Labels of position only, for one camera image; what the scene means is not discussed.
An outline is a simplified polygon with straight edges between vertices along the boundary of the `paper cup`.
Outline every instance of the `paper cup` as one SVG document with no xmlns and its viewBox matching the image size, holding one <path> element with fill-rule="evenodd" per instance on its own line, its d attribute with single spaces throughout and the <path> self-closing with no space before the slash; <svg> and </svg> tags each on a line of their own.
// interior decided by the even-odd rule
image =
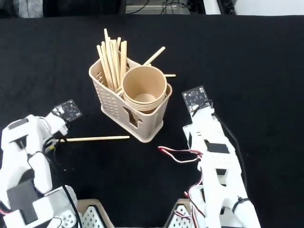
<svg viewBox="0 0 304 228">
<path fill-rule="evenodd" d="M 151 110 L 159 106 L 165 98 L 167 79 L 153 66 L 137 66 L 123 77 L 123 97 L 135 109 Z"/>
</svg>

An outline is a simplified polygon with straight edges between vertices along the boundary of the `wire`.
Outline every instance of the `wire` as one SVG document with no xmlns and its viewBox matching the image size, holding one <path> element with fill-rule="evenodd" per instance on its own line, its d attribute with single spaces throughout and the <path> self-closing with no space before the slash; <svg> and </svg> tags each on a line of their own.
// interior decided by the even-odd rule
<svg viewBox="0 0 304 228">
<path fill-rule="evenodd" d="M 150 1 L 150 0 L 147 0 L 146 4 L 144 4 L 144 5 L 143 5 L 143 7 L 141 7 L 141 8 L 140 8 L 140 9 L 138 9 L 137 11 L 134 11 L 134 12 L 132 12 L 132 13 L 126 13 L 126 14 L 135 14 L 135 13 L 137 13 L 137 12 L 141 11 L 143 8 L 145 8 L 145 7 L 146 7 L 146 5 L 148 5 L 148 4 L 149 4 L 149 1 Z"/>
<path fill-rule="evenodd" d="M 178 0 L 178 1 L 172 0 L 171 2 L 168 2 L 168 1 L 169 0 L 166 0 L 163 2 L 162 11 L 160 14 L 163 14 L 163 12 L 165 12 L 165 14 L 167 14 L 167 6 L 171 6 L 172 14 L 174 14 L 172 4 L 178 4 L 179 7 L 187 8 L 190 11 L 189 7 L 185 3 L 180 2 L 180 0 Z"/>
<path fill-rule="evenodd" d="M 208 104 L 208 103 L 211 103 L 211 107 L 213 107 L 213 102 L 212 102 L 211 99 L 208 99 L 208 100 L 206 100 L 206 101 L 203 101 L 203 102 L 200 103 L 200 105 L 193 111 L 192 117 L 194 117 L 194 115 L 198 112 L 198 110 L 199 110 L 202 106 L 204 106 L 204 105 L 206 105 L 206 104 Z"/>
<path fill-rule="evenodd" d="M 44 122 L 47 124 L 47 125 L 46 125 L 47 130 L 49 131 L 49 129 L 50 129 L 50 127 L 51 127 L 51 126 L 49 125 L 49 122 L 48 122 L 44 117 L 42 117 L 42 116 L 38 116 L 38 118 L 41 119 L 41 120 L 44 120 Z"/>
<path fill-rule="evenodd" d="M 177 210 L 174 210 L 174 214 L 178 217 L 181 217 L 182 219 L 187 219 L 187 220 L 190 220 L 191 217 L 191 215 L 183 215 Z"/>
<path fill-rule="evenodd" d="M 58 218 L 58 217 L 53 217 L 53 219 L 60 219 L 60 224 L 59 224 L 59 226 L 57 226 L 57 228 L 61 227 L 61 225 L 62 225 L 62 219 Z"/>
<path fill-rule="evenodd" d="M 77 208 L 76 208 L 76 206 L 75 206 L 75 204 L 72 200 L 72 197 L 71 197 L 70 193 L 68 193 L 67 188 L 66 188 L 65 185 L 62 185 L 62 188 L 65 191 L 66 196 L 67 196 L 68 200 L 70 201 L 70 203 L 72 205 L 72 208 L 74 209 L 75 216 L 76 216 L 76 225 L 75 226 L 78 227 L 78 224 L 79 224 L 80 228 L 82 228 L 82 223 L 81 223 L 81 220 L 80 220 L 80 216 L 79 216 Z"/>
<path fill-rule="evenodd" d="M 0 214 L 2 214 L 2 215 L 8 215 L 10 213 L 11 213 L 11 211 L 3 209 L 3 208 L 0 208 Z"/>
<path fill-rule="evenodd" d="M 191 196 L 190 196 L 190 191 L 191 191 L 191 189 L 192 189 L 192 188 L 195 188 L 195 187 L 197 187 L 197 186 L 199 186 L 199 184 L 202 183 L 202 181 L 203 181 L 203 170 L 200 169 L 200 178 L 199 178 L 199 181 L 196 182 L 195 184 L 191 185 L 191 186 L 188 188 L 188 192 L 185 192 L 185 195 L 189 198 L 190 202 L 193 204 L 193 206 L 196 208 L 196 210 L 197 210 L 202 216 L 206 217 L 205 214 L 199 209 L 199 207 L 196 205 L 196 203 L 193 201 L 193 199 L 192 199 Z"/>
<path fill-rule="evenodd" d="M 190 163 L 190 162 L 195 162 L 197 160 L 200 160 L 201 159 L 201 156 L 203 155 L 200 151 L 196 151 L 196 150 L 174 150 L 174 149 L 170 149 L 168 147 L 164 147 L 164 146 L 159 146 L 158 149 L 163 152 L 164 154 L 170 156 L 173 160 L 175 160 L 177 163 Z M 195 153 L 197 156 L 195 159 L 192 159 L 192 160 L 185 160 L 185 161 L 181 161 L 181 160 L 178 160 L 176 159 L 173 154 L 171 154 L 169 151 L 172 151 L 172 152 L 191 152 L 191 153 Z"/>
<path fill-rule="evenodd" d="M 242 166 L 242 170 L 243 170 L 243 179 L 244 179 L 244 186 L 245 189 L 247 191 L 247 175 L 246 175 L 246 168 L 245 168 L 245 163 L 244 163 L 244 159 L 241 153 L 241 149 L 238 143 L 237 138 L 234 136 L 234 134 L 230 131 L 230 129 L 227 127 L 227 125 L 214 113 L 213 114 L 219 121 L 219 123 L 225 128 L 225 130 L 228 132 L 228 134 L 230 135 L 230 137 L 234 140 L 235 144 L 236 144 L 236 151 L 238 153 L 238 158 L 241 162 L 241 166 Z"/>
<path fill-rule="evenodd" d="M 61 119 L 63 119 L 63 121 L 66 123 L 66 127 L 67 127 L 67 131 L 70 130 L 71 128 L 71 123 L 59 112 L 59 111 L 54 111 L 52 110 L 51 113 Z"/>
</svg>

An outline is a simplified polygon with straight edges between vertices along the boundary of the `wooden chopstick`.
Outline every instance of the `wooden chopstick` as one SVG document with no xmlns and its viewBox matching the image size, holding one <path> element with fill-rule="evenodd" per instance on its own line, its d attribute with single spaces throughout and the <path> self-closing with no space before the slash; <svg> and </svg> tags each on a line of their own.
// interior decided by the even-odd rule
<svg viewBox="0 0 304 228">
<path fill-rule="evenodd" d="M 164 51 L 164 49 L 166 49 L 165 47 L 161 47 L 157 52 L 155 52 L 154 55 L 152 55 L 144 64 L 143 66 L 146 66 L 148 64 L 150 64 L 154 59 L 156 59 L 157 56 L 160 55 L 161 52 Z"/>
<path fill-rule="evenodd" d="M 129 139 L 130 136 L 105 136 L 105 137 L 88 137 L 88 138 L 71 138 L 66 139 L 68 142 L 83 142 L 83 141 L 96 141 L 96 140 L 116 140 L 116 139 Z"/>
<path fill-rule="evenodd" d="M 119 87 L 119 81 L 117 80 L 117 72 L 115 67 L 115 61 L 114 61 L 114 46 L 113 46 L 113 40 L 110 40 L 110 49 L 111 49 L 111 61 L 113 64 L 113 74 L 112 77 L 114 77 L 113 81 L 116 81 L 117 88 Z"/>
<path fill-rule="evenodd" d="M 97 51 L 98 51 L 98 54 L 99 54 L 99 58 L 100 58 L 100 62 L 101 62 L 101 65 L 103 67 L 103 70 L 104 70 L 104 76 L 105 76 L 105 80 L 108 84 L 108 87 L 111 89 L 111 90 L 114 90 L 113 88 L 113 83 L 112 83 L 112 79 L 111 79 L 111 76 L 109 75 L 109 72 L 107 70 L 107 67 L 105 65 L 105 61 L 104 61 L 104 56 L 103 56 L 103 53 L 102 53 L 102 50 L 100 48 L 99 45 L 97 45 Z"/>
<path fill-rule="evenodd" d="M 176 77 L 176 75 L 164 74 L 165 77 Z"/>
<path fill-rule="evenodd" d="M 123 81 L 124 74 L 126 72 L 127 67 L 127 41 L 121 42 L 121 53 L 120 53 L 120 81 Z"/>
<path fill-rule="evenodd" d="M 106 56 L 106 51 L 105 51 L 105 42 L 102 42 L 101 44 L 101 52 L 102 52 L 102 60 L 104 62 L 104 69 L 106 70 L 106 79 L 107 79 L 107 83 L 108 83 L 108 87 L 111 90 L 115 90 L 114 89 L 114 85 L 113 85 L 113 81 L 112 81 L 112 77 L 111 77 L 111 73 L 110 73 L 110 69 L 109 69 L 109 64 L 108 64 L 108 60 L 107 60 L 107 56 Z"/>
<path fill-rule="evenodd" d="M 115 65 L 115 71 L 116 71 L 116 79 L 117 79 L 117 85 L 118 88 L 120 87 L 121 81 L 120 81 L 120 66 L 119 66 L 119 59 L 118 59 L 118 48 L 117 48 L 117 42 L 116 39 L 113 40 L 113 50 L 114 50 L 114 65 Z"/>
<path fill-rule="evenodd" d="M 108 63 L 109 63 L 110 70 L 111 70 L 111 76 L 112 76 L 112 81 L 113 81 L 113 85 L 114 85 L 114 90 L 116 90 L 118 88 L 118 86 L 117 86 L 116 75 L 115 75 L 114 66 L 113 66 L 113 59 L 112 59 L 112 52 L 111 52 L 109 38 L 108 38 L 108 40 L 105 41 L 105 48 L 106 48 L 106 56 L 108 58 Z"/>
<path fill-rule="evenodd" d="M 117 38 L 117 50 L 119 50 L 120 42 L 122 41 L 121 37 Z"/>
</svg>

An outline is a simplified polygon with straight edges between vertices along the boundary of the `cup rim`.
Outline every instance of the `cup rim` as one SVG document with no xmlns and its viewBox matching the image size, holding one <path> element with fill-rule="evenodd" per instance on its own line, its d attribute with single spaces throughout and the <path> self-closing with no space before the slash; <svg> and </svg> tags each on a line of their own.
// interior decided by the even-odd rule
<svg viewBox="0 0 304 228">
<path fill-rule="evenodd" d="M 165 87 L 164 87 L 164 90 L 163 90 L 162 94 L 161 94 L 159 97 L 155 98 L 154 101 L 149 101 L 149 102 L 140 102 L 140 101 L 136 101 L 136 100 L 132 99 L 131 97 L 129 97 L 128 94 L 127 94 L 127 93 L 125 92 L 125 90 L 124 90 L 124 87 L 123 87 L 123 86 L 124 86 L 124 80 L 125 80 L 125 78 L 126 78 L 125 76 L 126 76 L 130 71 L 132 71 L 132 70 L 134 70 L 134 69 L 137 69 L 137 68 L 140 68 L 140 67 L 148 67 L 148 68 L 154 68 L 154 69 L 158 70 L 158 71 L 161 73 L 161 75 L 162 75 L 162 77 L 163 77 L 163 79 L 164 79 L 164 81 L 165 81 Z M 144 105 L 150 105 L 150 104 L 156 103 L 156 102 L 159 101 L 162 97 L 165 96 L 166 91 L 167 91 L 167 78 L 165 77 L 164 73 L 163 73 L 160 69 L 158 69 L 158 68 L 156 68 L 156 67 L 154 67 L 154 66 L 143 66 L 143 65 L 140 65 L 140 66 L 131 68 L 130 70 L 128 70 L 128 71 L 125 73 L 125 75 L 123 76 L 123 81 L 122 81 L 122 83 L 121 83 L 121 87 L 122 87 L 122 90 L 123 90 L 123 95 L 125 95 L 131 102 L 136 103 L 136 104 L 139 104 L 139 105 L 143 105 L 143 104 L 144 104 Z"/>
<path fill-rule="evenodd" d="M 159 104 L 155 103 L 149 106 L 141 106 L 141 105 L 134 105 L 134 103 L 132 103 L 128 98 L 125 98 L 125 102 L 128 103 L 128 105 L 130 105 L 132 108 L 138 110 L 138 111 L 148 111 L 154 108 L 157 108 L 159 106 Z"/>
</svg>

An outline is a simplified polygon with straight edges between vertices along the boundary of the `white wall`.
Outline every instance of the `white wall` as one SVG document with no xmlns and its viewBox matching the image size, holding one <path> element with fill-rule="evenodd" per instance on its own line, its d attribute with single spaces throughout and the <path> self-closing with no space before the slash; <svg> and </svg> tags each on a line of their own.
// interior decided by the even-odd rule
<svg viewBox="0 0 304 228">
<path fill-rule="evenodd" d="M 238 15 L 304 15 L 304 0 L 237 0 Z"/>
</svg>

